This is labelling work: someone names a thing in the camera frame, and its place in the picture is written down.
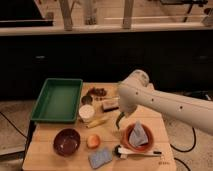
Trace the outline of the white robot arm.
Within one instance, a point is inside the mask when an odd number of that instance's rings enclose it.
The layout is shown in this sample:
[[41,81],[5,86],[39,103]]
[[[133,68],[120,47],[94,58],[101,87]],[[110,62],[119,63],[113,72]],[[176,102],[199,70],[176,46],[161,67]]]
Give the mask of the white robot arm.
[[213,102],[166,93],[148,87],[149,76],[134,70],[118,85],[119,109],[126,116],[138,105],[167,114],[194,128],[213,135]]

